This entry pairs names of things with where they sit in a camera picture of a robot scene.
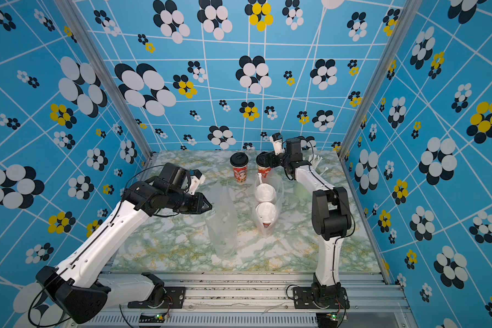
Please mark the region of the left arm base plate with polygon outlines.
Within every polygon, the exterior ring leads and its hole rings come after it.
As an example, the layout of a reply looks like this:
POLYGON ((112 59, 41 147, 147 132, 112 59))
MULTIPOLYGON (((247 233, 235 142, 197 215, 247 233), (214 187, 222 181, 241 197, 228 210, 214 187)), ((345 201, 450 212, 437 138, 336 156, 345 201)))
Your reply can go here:
POLYGON ((182 309, 185 301, 185 287, 163 287, 153 291, 144 301, 132 301, 128 303, 131 309, 182 309))

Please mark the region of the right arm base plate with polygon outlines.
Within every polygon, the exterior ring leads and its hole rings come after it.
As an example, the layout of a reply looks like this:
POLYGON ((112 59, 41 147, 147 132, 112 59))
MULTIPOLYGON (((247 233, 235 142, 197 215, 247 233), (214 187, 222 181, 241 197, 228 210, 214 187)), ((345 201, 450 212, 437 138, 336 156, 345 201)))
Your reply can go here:
POLYGON ((351 305, 347 291, 343 287, 326 288, 300 287, 291 288, 291 298, 297 310, 348 310, 351 305))

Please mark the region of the aluminium rail frame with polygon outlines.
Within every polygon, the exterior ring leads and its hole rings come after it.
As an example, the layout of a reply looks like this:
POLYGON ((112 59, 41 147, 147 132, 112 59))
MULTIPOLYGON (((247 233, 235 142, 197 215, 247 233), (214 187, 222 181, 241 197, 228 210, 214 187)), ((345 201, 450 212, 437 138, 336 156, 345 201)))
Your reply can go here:
POLYGON ((418 327, 403 289, 380 274, 342 274, 343 299, 317 306, 311 273, 158 272, 169 298, 127 302, 84 327, 418 327))

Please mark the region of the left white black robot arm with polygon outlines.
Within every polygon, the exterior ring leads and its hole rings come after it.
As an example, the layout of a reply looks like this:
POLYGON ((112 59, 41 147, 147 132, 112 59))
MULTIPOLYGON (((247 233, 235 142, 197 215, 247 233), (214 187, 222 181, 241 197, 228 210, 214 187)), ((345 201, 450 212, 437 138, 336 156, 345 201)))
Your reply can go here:
POLYGON ((201 215, 212 209, 198 187, 206 180, 198 170, 173 163, 161 165, 161 172, 124 189, 115 210, 86 242, 55 267, 44 266, 36 275, 46 295, 62 309, 66 319, 84 324, 105 308, 135 303, 146 308, 181 308, 183 299, 173 297, 165 283, 145 272, 121 278, 102 278, 101 271, 120 246, 160 210, 173 215, 201 215))

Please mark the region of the red cup white lid front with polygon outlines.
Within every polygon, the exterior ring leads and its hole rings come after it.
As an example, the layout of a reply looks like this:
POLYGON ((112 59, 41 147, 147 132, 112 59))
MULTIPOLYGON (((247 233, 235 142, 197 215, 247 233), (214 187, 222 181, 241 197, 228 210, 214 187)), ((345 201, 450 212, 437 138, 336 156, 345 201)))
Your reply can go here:
POLYGON ((254 191, 254 195, 259 203, 263 203, 263 202, 274 203, 276 200, 275 188, 267 183, 259 184, 254 191))

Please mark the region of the clear plastic carrier bag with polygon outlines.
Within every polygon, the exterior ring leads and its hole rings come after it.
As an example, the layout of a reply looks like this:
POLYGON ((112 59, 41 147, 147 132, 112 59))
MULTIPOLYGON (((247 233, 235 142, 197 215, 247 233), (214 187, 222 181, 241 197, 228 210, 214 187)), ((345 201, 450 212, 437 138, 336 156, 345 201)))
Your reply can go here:
POLYGON ((205 217, 211 245, 218 258, 232 258, 236 253, 239 219, 227 185, 215 183, 207 196, 213 209, 205 217))
POLYGON ((257 173, 250 192, 253 196, 250 218, 263 237, 271 236, 282 211, 283 181, 274 172, 269 172, 265 177, 257 173))

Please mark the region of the left aluminium corner post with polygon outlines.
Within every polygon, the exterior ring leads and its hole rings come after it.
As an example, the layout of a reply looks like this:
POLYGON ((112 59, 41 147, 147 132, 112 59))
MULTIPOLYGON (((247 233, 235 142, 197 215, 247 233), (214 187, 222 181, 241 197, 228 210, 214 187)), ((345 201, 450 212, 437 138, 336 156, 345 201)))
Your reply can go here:
POLYGON ((55 4, 64 17, 64 20, 69 24, 73 34, 76 35, 81 50, 94 68, 101 83, 105 86, 108 97, 112 100, 113 106, 119 113, 124 124, 126 124, 128 131, 133 136, 143 156, 147 161, 151 160, 153 158, 153 151, 148 145, 143 133, 136 126, 135 118, 103 61, 98 46, 94 43, 90 33, 87 31, 84 19, 79 16, 79 11, 76 9, 75 4, 72 1, 55 1, 55 4))

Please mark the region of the aluminium corner post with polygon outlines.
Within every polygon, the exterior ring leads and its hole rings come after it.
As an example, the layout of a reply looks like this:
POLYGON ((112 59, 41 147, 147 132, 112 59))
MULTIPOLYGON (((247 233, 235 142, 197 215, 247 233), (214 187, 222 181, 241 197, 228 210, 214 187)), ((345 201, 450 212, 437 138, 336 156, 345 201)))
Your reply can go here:
POLYGON ((372 102, 384 81, 385 73, 402 45, 421 4, 421 0, 406 1, 404 8, 401 10, 399 23, 397 27, 395 27, 394 32, 392 33, 384 49, 377 67, 375 68, 369 81, 368 87, 363 94, 362 103, 355 112, 355 116, 342 142, 342 147, 338 154, 341 159, 343 159, 350 150, 350 147, 358 133, 359 125, 364 116, 368 113, 368 110, 371 108, 372 102))
POLYGON ((90 33, 87 31, 84 19, 79 16, 79 11, 76 9, 75 4, 72 1, 55 1, 55 4, 64 17, 64 20, 69 24, 73 34, 76 35, 81 50, 94 68, 101 83, 105 86, 108 97, 112 100, 113 106, 119 113, 124 124, 126 124, 128 131, 133 136, 143 156, 147 161, 151 160, 153 158, 153 151, 148 145, 143 133, 136 126, 135 118, 103 61, 98 46, 94 43, 90 33))

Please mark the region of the white wrapped straws bundle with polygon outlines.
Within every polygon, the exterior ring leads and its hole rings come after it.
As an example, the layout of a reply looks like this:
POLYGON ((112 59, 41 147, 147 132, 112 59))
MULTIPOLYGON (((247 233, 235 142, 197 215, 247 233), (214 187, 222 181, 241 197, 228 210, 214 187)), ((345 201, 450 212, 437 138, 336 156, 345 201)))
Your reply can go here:
POLYGON ((310 154, 307 158, 307 160, 311 163, 312 169, 318 174, 324 174, 330 168, 330 165, 326 163, 324 157, 318 154, 310 154))

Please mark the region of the red cup black lid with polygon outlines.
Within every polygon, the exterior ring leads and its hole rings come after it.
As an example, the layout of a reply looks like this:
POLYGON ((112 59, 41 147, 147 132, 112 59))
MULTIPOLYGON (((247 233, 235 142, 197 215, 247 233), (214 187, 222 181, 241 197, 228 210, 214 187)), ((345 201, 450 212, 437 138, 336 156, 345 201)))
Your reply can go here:
POLYGON ((258 173, 262 175, 263 178, 266 178, 268 173, 272 169, 271 165, 271 154, 268 152, 261 152, 256 157, 256 165, 258 168, 258 173))
POLYGON ((239 184, 243 184, 247 180, 248 163, 249 157, 245 153, 234 153, 230 158, 233 176, 239 184))

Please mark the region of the red cup white lid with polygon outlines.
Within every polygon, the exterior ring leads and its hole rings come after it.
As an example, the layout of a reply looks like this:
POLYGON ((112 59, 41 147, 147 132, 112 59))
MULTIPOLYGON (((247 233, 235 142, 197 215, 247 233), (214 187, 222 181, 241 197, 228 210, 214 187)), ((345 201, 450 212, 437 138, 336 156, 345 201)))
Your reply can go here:
POLYGON ((259 203, 256 216, 263 228, 268 228, 276 219, 276 205, 270 202, 259 203))
POLYGON ((276 200, 275 188, 267 183, 259 184, 254 191, 254 195, 259 203, 263 203, 263 202, 274 203, 276 200))

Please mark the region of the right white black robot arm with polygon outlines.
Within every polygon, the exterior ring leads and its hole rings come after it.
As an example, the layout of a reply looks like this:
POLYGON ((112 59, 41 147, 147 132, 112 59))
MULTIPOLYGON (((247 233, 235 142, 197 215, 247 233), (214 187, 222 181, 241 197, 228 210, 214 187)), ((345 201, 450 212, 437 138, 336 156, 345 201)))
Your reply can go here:
POLYGON ((272 151, 261 156, 270 168, 284 168, 287 178, 296 180, 312 195, 312 227, 320 237, 318 264, 311 286, 315 306, 329 308, 338 304, 343 310, 349 308, 346 289, 339 277, 342 243, 353 226, 347 190, 320 177, 301 155, 272 151))

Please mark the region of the right aluminium corner post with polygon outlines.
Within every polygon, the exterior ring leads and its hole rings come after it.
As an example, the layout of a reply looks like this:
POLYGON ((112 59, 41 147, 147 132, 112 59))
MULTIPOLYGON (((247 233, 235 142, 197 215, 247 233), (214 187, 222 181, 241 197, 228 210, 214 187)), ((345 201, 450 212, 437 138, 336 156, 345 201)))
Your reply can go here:
POLYGON ((342 142, 342 147, 338 154, 341 159, 343 159, 350 150, 350 147, 358 133, 359 125, 364 116, 368 113, 368 110, 371 108, 372 102, 384 81, 385 73, 402 45, 421 4, 421 0, 406 1, 404 8, 401 10, 399 23, 397 27, 395 27, 394 32, 392 33, 384 49, 377 67, 375 68, 369 81, 368 87, 363 94, 362 103, 355 112, 355 116, 342 142))

